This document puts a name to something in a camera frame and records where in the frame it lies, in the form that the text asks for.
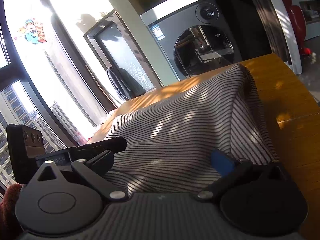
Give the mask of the red gloved left hand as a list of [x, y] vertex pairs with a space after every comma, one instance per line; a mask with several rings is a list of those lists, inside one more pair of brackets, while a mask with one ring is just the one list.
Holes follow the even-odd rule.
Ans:
[[1, 240], [16, 239], [23, 232], [15, 215], [15, 206], [21, 189], [21, 184], [10, 185], [1, 201]]

